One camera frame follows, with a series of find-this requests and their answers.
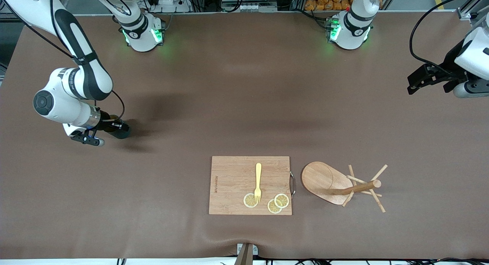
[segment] white robotic arm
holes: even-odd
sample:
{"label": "white robotic arm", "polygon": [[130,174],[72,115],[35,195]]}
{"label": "white robotic arm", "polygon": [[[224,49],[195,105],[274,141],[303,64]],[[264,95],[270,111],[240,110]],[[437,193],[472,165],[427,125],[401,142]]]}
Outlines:
{"label": "white robotic arm", "polygon": [[328,37],[343,49],[353,50],[367,40],[370,23],[379,11],[379,0],[353,0],[349,11],[333,16],[338,19],[336,28]]}
{"label": "white robotic arm", "polygon": [[99,1],[114,14],[134,50],[147,52],[162,43],[161,19],[149,13],[141,13],[138,0]]}
{"label": "white robotic arm", "polygon": [[[129,126],[117,116],[110,116],[99,108],[81,101],[105,99],[112,92],[112,79],[100,63],[75,17],[59,0],[4,1],[28,25],[57,35],[78,65],[77,68],[58,68],[52,72],[47,85],[35,94],[35,111],[49,120],[62,123],[66,134],[82,143],[98,146],[104,144],[103,140],[96,138],[94,134],[90,136],[90,130],[104,130],[117,138],[129,136]],[[139,27],[133,32],[133,48],[150,45],[153,48],[156,45],[156,38],[152,36],[152,29],[148,26],[149,18],[142,15],[137,6],[127,13],[123,6],[118,10],[116,2],[105,2],[114,4],[112,9],[117,11],[116,17],[134,19],[132,23],[124,24],[126,27]],[[135,2],[128,3],[128,9],[131,5],[136,5]],[[150,44],[147,44],[148,35],[151,36]]]}
{"label": "white robotic arm", "polygon": [[407,78],[409,94],[446,82],[446,93],[458,98],[489,96],[489,14],[475,24],[465,38],[452,48],[438,67],[425,63]]}

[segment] wooden dowel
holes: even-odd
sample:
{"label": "wooden dowel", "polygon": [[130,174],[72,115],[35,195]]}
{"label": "wooden dowel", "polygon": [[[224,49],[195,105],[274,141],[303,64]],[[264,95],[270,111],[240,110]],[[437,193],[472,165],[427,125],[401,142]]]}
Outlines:
{"label": "wooden dowel", "polygon": [[381,211],[384,213],[385,212],[384,206],[382,206],[381,201],[377,198],[377,195],[375,195],[374,190],[370,189],[370,193],[372,194],[375,201],[377,202],[377,205],[379,205],[379,208],[381,209]]}
{"label": "wooden dowel", "polygon": [[[365,195],[372,195],[371,192],[361,192],[361,193],[363,193]],[[376,193],[375,195],[377,195],[378,197],[382,197],[382,195],[381,194],[378,194],[378,193]]]}
{"label": "wooden dowel", "polygon": [[348,165],[348,169],[350,170],[350,175],[355,177],[355,174],[353,174],[353,168],[351,167],[351,164]]}
{"label": "wooden dowel", "polygon": [[360,184],[364,184],[364,185],[367,183],[367,182],[362,181],[362,180],[360,180],[360,179],[358,179],[358,178],[355,178],[355,177],[353,177],[353,176],[346,176],[346,178],[348,178],[348,179],[350,179],[350,180],[352,180],[352,181],[357,181],[358,183],[360,183]]}
{"label": "wooden dowel", "polygon": [[379,176],[382,174],[382,172],[384,172],[384,170],[385,170],[386,168],[387,168],[387,165],[386,165],[386,164],[384,164],[384,166],[382,167],[382,169],[380,169],[380,171],[379,171],[379,172],[377,172],[377,174],[375,174],[374,178],[372,178],[370,181],[377,179],[377,178],[378,178],[378,177],[379,177]]}
{"label": "wooden dowel", "polygon": [[346,206],[346,203],[350,202],[351,198],[353,197],[353,193],[355,193],[353,190],[350,192],[350,195],[348,195],[348,198],[345,200],[345,202],[342,204],[343,207]]}
{"label": "wooden dowel", "polygon": [[341,190],[341,195],[349,195],[351,192],[363,192],[364,190],[371,190],[375,188],[380,188],[382,183],[379,180],[373,180],[370,181],[366,184],[361,184],[361,185],[354,185],[351,188],[346,188],[344,190]]}

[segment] wooden cutting board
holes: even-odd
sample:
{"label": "wooden cutting board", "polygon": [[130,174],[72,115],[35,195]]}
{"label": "wooden cutting board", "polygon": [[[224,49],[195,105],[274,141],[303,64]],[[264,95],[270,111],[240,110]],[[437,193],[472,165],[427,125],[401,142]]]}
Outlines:
{"label": "wooden cutting board", "polygon": [[[256,186],[255,165],[262,164],[260,189],[262,199],[254,208],[248,208],[243,198],[253,193]],[[279,193],[290,200],[289,205],[277,213],[292,215],[290,196],[290,159],[285,156],[213,156],[209,197],[211,215],[274,215],[267,204]]]}

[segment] lemon slice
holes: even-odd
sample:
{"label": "lemon slice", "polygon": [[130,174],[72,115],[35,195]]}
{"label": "lemon slice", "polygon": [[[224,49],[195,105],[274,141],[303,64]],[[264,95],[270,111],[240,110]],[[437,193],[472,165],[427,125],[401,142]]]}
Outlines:
{"label": "lemon slice", "polygon": [[289,202],[288,196],[283,193],[277,194],[274,198],[275,205],[280,209],[285,209]]}
{"label": "lemon slice", "polygon": [[248,208],[254,208],[256,205],[258,205],[258,203],[255,202],[255,195],[253,193],[248,193],[245,195],[243,198],[243,203]]}
{"label": "lemon slice", "polygon": [[275,201],[274,201],[273,199],[271,199],[271,200],[269,201],[269,203],[267,204],[267,207],[269,208],[269,211],[270,211],[271,213],[273,213],[273,214],[277,214],[277,213],[279,213],[280,211],[282,211],[282,209],[281,209],[281,208],[279,208],[279,207],[277,207],[277,206],[275,205]]}

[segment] brown tabletop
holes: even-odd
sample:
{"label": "brown tabletop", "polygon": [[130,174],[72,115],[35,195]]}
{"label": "brown tabletop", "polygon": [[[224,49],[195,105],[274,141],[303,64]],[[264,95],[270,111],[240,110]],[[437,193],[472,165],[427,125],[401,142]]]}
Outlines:
{"label": "brown tabletop", "polygon": [[[252,242],[267,258],[489,258],[488,99],[441,85],[407,94],[420,16],[381,13],[346,51],[301,14],[179,15],[144,54],[109,17],[80,18],[134,129],[99,133],[102,148],[33,110],[51,71],[73,63],[24,29],[0,89],[0,256],[227,256]],[[469,28],[433,13],[415,49],[441,62]],[[121,110],[114,96],[98,105]],[[313,161],[364,180],[388,164],[387,212],[370,195],[343,208],[298,183],[292,216],[212,216],[213,155],[290,156],[298,180]]]}

